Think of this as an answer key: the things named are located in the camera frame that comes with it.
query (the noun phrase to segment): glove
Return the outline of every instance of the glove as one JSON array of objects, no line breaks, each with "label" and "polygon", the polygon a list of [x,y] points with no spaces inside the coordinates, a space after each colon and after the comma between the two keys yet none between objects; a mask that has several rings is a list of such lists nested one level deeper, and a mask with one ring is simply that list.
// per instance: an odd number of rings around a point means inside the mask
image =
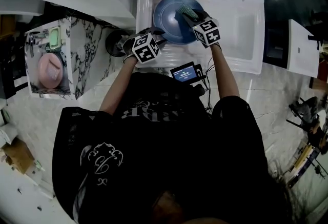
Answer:
[{"label": "glove", "polygon": [[198,15],[197,19],[194,19],[185,13],[183,13],[182,16],[193,29],[196,39],[201,41],[205,47],[212,44],[218,44],[218,41],[220,40],[218,20],[211,18],[205,11],[196,9],[193,9],[193,11]]},{"label": "glove", "polygon": [[159,50],[167,43],[167,40],[161,37],[164,33],[160,28],[151,27],[130,35],[122,46],[127,55],[123,63],[129,57],[137,58],[142,64],[155,59]]}]

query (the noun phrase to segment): cardboard box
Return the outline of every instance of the cardboard box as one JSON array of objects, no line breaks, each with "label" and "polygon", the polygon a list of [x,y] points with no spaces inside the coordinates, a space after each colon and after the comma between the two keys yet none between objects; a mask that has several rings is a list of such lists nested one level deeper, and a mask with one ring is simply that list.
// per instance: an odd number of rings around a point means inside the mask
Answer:
[{"label": "cardboard box", "polygon": [[14,15],[0,15],[0,39],[15,33],[16,22]]},{"label": "cardboard box", "polygon": [[18,138],[15,138],[11,145],[5,144],[2,149],[10,161],[12,161],[12,166],[22,174],[25,174],[34,162],[34,158],[26,143]]}]

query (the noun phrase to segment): cable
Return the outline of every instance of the cable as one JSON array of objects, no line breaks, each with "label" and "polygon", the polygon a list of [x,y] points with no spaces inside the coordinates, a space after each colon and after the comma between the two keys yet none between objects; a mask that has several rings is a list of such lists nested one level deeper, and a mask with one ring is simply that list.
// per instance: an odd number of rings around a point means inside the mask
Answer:
[{"label": "cable", "polygon": [[209,62],[208,62],[208,64],[207,64],[207,70],[206,70],[206,72],[205,72],[205,75],[206,75],[206,79],[207,79],[207,82],[208,82],[208,85],[206,84],[206,81],[205,81],[205,79],[202,79],[202,82],[203,82],[203,84],[205,85],[205,87],[206,87],[206,91],[208,91],[209,92],[209,98],[208,98],[208,102],[207,102],[207,107],[205,108],[205,110],[206,110],[206,112],[208,113],[208,114],[212,114],[213,113],[213,108],[212,108],[212,106],[211,106],[211,84],[210,84],[210,80],[209,80],[209,77],[208,77],[208,72],[210,72],[213,68],[214,68],[214,64],[213,65],[211,65],[210,67],[209,67],[209,65],[210,65],[210,62],[211,62],[211,60],[213,59],[213,57],[211,57],[211,59],[209,60]]}]

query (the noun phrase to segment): white sink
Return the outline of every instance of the white sink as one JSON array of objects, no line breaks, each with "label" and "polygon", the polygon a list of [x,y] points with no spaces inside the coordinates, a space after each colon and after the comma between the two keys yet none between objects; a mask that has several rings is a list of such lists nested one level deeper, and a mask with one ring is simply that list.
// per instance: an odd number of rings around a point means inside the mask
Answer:
[{"label": "white sink", "polygon": [[322,46],[317,41],[309,40],[312,35],[306,28],[290,19],[289,21],[289,53],[287,70],[293,73],[318,76],[319,58]]},{"label": "white sink", "polygon": [[[136,32],[153,25],[153,11],[160,0],[138,0]],[[219,21],[219,41],[233,71],[259,74],[264,46],[264,0],[197,0]],[[174,68],[194,61],[206,68],[212,54],[200,42],[167,44],[161,56],[143,67]]]}]

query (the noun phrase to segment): green sponge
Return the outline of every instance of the green sponge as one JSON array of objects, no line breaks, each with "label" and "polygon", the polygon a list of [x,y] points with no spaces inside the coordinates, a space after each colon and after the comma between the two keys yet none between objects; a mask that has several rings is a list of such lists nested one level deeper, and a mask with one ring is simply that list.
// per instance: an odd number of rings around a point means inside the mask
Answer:
[{"label": "green sponge", "polygon": [[60,26],[53,27],[49,30],[49,48],[55,49],[62,46],[60,39]]},{"label": "green sponge", "polygon": [[58,45],[58,30],[57,29],[54,29],[51,31],[50,37],[49,37],[49,43],[50,43],[51,47]]},{"label": "green sponge", "polygon": [[186,4],[182,4],[181,7],[176,11],[177,13],[180,14],[186,14],[190,16],[191,18],[198,19],[198,15],[193,11],[193,9]]}]

